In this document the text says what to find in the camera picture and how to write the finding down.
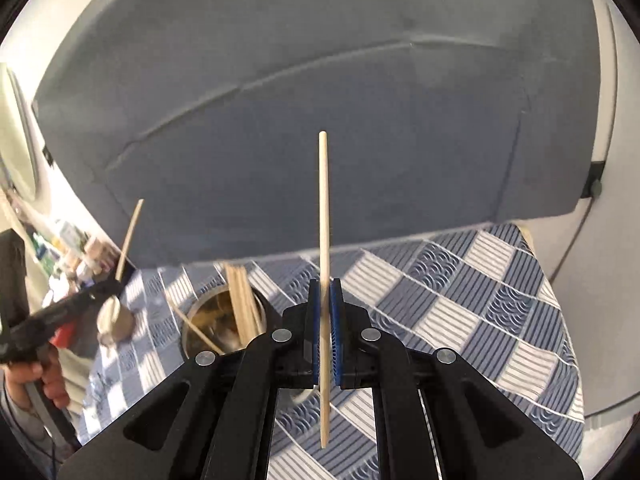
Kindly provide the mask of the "person's left hand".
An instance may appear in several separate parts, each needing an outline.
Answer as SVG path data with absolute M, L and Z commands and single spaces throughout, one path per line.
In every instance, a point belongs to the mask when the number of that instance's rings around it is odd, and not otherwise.
M 21 410 L 30 411 L 32 409 L 32 401 L 26 391 L 26 385 L 31 382 L 42 382 L 44 394 L 57 408 L 67 408 L 70 404 L 70 396 L 66 391 L 57 348 L 49 346 L 47 361 L 46 365 L 37 361 L 32 363 L 17 362 L 2 366 L 8 396 Z

